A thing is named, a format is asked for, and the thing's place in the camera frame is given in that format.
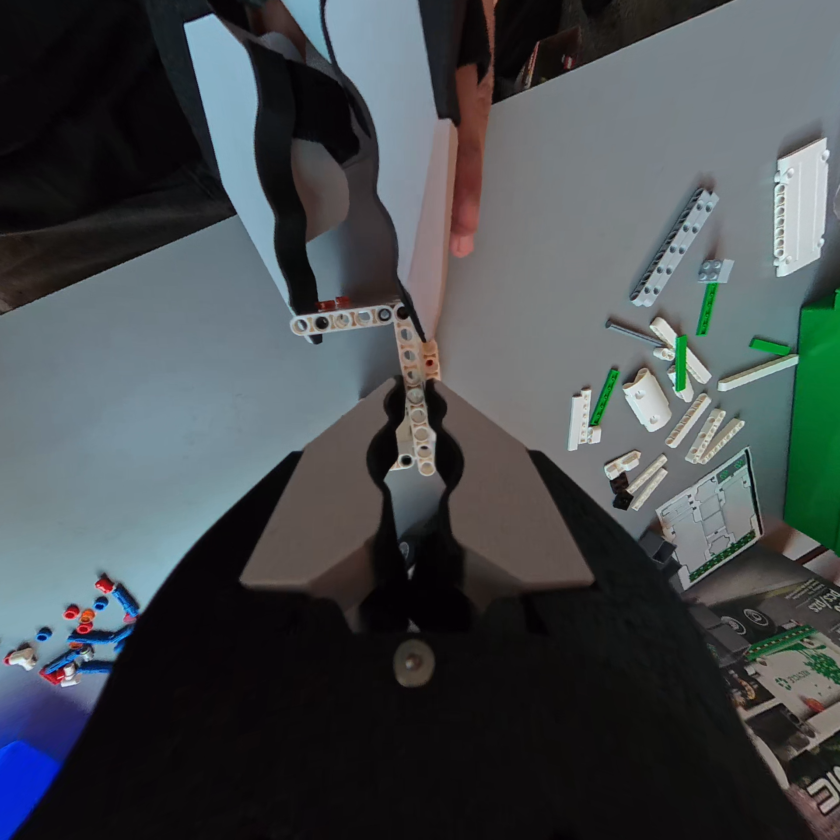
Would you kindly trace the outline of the white lego hopper assembly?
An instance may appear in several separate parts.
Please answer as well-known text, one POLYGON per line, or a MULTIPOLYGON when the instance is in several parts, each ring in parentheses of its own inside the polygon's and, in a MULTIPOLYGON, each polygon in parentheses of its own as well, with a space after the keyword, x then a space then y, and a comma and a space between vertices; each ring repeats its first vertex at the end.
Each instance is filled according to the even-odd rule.
POLYGON ((314 313, 295 314, 290 329, 314 343, 316 337, 375 327, 393 327, 405 387, 404 419, 397 427, 397 459, 392 470, 415 467, 421 476, 436 474, 436 433, 427 413, 426 383, 440 381, 438 346, 425 342, 400 301, 353 306, 348 297, 319 301, 314 313))

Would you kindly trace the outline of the grey long lego beam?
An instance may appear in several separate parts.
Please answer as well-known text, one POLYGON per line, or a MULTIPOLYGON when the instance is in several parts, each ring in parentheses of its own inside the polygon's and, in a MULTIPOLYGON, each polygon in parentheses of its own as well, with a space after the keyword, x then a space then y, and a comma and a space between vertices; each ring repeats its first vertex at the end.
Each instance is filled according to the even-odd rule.
POLYGON ((718 200, 719 196, 715 192, 709 192, 702 187, 695 190, 629 295, 629 300, 635 307, 650 308, 656 303, 716 208, 718 200))

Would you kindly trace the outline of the scattered white lego beams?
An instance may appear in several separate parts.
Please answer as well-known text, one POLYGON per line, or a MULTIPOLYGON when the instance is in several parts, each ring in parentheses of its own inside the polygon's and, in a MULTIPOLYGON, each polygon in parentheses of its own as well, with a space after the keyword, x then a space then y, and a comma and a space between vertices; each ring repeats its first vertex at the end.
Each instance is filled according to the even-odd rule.
MULTIPOLYGON (((696 382, 700 386, 708 385, 712 380, 712 375, 708 368, 693 353, 690 347, 687 346, 687 372, 689 384, 687 385, 686 390, 678 395, 675 393, 674 389, 675 341, 678 334, 665 319, 660 317, 651 321, 649 330, 645 333, 654 335, 665 345, 664 347, 654 347, 645 343, 656 359, 661 360, 663 363, 668 363, 669 365, 667 380, 673 395, 669 395, 665 392, 659 378, 657 378, 657 375, 652 370, 648 369, 653 373, 662 390, 665 392, 671 408, 672 417, 665 427, 655 433, 647 432, 639 423, 640 427, 646 434, 659 434, 662 431, 667 430, 668 435, 663 442, 663 446, 669 450, 677 450, 683 445, 687 446, 685 452, 685 462, 692 466, 704 466, 708 464, 711 460, 717 457, 719 453, 729 445, 730 441, 744 428, 745 422, 742 417, 728 416, 727 411, 723 408, 719 406, 713 407, 712 404, 718 396, 730 393, 740 387, 744 387, 745 385, 758 382, 770 375, 795 368, 799 362, 799 356, 796 353, 790 353, 785 356, 772 355, 768 360, 762 362, 761 364, 754 365, 745 371, 740 371, 721 378, 715 386, 714 395, 711 395, 703 390, 696 393, 693 383, 696 382)), ((618 384, 621 377, 620 373, 613 394, 619 392, 623 394, 624 384, 618 384)), ((600 391, 597 394, 593 394, 592 388, 590 386, 586 386, 572 396, 570 402, 568 439, 566 441, 566 449, 569 452, 574 452, 587 445, 597 445, 601 442, 602 421, 599 426, 590 427, 589 425, 590 413, 600 391)))

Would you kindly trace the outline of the lego sticker sheet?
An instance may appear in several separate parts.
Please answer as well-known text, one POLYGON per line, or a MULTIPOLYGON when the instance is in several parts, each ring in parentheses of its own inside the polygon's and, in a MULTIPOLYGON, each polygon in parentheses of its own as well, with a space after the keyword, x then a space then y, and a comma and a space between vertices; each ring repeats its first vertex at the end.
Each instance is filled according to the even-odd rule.
POLYGON ((683 592, 757 543, 763 516, 750 447, 656 509, 664 539, 674 546, 683 592))

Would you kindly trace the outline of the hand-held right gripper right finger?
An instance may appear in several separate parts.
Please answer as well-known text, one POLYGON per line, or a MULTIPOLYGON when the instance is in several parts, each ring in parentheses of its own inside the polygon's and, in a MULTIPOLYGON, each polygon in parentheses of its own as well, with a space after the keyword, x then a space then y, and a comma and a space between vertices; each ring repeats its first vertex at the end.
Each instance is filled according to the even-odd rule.
POLYGON ((420 539, 420 630, 467 632, 499 600, 590 588, 526 446, 442 382, 427 404, 444 491, 420 539))

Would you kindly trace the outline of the pile of blue red pins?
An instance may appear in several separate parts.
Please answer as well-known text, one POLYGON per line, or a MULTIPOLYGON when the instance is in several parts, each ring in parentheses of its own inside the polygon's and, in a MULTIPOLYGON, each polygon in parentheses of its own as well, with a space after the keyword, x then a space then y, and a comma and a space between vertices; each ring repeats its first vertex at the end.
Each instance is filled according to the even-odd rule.
POLYGON ((147 602, 123 573, 102 568, 12 589, 2 585, 2 687, 110 674, 147 602))

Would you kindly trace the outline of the white curved lego panel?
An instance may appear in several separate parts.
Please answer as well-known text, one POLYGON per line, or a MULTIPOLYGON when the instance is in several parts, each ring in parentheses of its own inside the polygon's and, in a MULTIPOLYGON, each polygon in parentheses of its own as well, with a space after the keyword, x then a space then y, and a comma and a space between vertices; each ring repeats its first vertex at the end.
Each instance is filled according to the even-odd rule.
POLYGON ((672 412, 668 398, 648 368, 639 369, 634 379, 623 385, 623 394, 647 432, 655 433, 670 421, 672 412))

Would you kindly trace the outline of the green plastic bin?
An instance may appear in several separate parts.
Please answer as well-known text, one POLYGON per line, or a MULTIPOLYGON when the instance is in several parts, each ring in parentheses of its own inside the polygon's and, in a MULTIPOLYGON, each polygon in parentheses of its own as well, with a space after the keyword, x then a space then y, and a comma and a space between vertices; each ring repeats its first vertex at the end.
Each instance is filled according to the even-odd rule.
POLYGON ((839 553, 839 290, 801 310, 784 521, 839 553))

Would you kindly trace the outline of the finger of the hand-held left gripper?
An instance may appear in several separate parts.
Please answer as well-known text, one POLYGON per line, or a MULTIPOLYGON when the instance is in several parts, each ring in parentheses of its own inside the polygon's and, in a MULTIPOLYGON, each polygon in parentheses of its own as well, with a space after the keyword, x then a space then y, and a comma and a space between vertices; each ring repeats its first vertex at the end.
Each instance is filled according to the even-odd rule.
POLYGON ((437 114, 420 2, 292 1, 305 36, 370 117, 375 190, 395 231, 396 274, 433 341, 447 274, 457 130, 437 114))
POLYGON ((248 48, 215 15, 184 25, 185 39, 220 180, 301 334, 319 313, 308 242, 323 232, 323 149, 292 137, 295 101, 285 57, 280 94, 262 106, 248 48))

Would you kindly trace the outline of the lego truck set box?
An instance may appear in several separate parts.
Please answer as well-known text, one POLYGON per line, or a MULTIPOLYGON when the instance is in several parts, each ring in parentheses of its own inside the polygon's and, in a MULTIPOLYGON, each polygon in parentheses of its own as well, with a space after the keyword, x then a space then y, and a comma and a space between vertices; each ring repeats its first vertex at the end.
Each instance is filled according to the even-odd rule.
POLYGON ((681 595, 783 793, 838 838, 838 583, 757 544, 681 595))

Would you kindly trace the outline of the black car lego box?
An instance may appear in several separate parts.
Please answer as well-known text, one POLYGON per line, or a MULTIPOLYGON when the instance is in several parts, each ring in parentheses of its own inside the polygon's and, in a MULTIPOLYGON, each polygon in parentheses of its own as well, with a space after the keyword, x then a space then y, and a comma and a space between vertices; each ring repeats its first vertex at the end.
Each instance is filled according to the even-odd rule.
POLYGON ((583 34, 580 26, 540 40, 521 72, 521 89, 530 90, 562 76, 579 64, 583 34))

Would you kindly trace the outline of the person's left hand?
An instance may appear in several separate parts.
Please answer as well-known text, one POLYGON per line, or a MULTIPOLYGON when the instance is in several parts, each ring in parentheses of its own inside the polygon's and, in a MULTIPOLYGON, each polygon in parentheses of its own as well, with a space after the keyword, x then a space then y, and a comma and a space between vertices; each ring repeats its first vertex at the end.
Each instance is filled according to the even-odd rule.
POLYGON ((475 247, 480 223, 480 202, 493 80, 490 70, 479 79, 477 65, 456 73, 460 124, 455 165, 449 250, 467 257, 475 247))

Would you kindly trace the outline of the grey lego axle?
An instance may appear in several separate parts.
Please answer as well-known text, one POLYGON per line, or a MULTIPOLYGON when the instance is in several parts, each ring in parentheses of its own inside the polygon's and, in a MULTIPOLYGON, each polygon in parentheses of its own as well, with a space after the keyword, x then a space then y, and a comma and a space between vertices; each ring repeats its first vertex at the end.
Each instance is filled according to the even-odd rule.
POLYGON ((665 347, 662 341, 660 339, 657 339, 654 335, 648 332, 643 332, 638 329, 627 327, 626 325, 621 324, 620 322, 616 322, 612 319, 605 320, 604 326, 607 330, 611 330, 615 333, 620 333, 624 336, 627 336, 634 340, 642 341, 654 347, 665 347))

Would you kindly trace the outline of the blue plastic bin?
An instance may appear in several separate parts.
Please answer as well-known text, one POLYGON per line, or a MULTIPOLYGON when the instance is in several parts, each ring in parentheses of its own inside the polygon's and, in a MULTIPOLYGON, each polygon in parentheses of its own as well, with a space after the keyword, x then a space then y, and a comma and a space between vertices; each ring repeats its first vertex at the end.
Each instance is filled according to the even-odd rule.
POLYGON ((25 823, 58 771, 60 762, 25 741, 1 748, 1 838, 9 839, 25 823))

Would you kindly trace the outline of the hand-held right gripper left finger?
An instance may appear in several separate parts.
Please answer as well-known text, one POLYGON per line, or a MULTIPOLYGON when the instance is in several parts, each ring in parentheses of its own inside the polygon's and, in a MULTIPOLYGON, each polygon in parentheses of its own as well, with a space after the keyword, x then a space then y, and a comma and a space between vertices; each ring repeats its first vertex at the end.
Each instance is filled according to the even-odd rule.
POLYGON ((359 631, 408 629, 385 481, 404 397, 403 381, 389 377, 304 447, 240 575, 244 588, 333 602, 359 631))

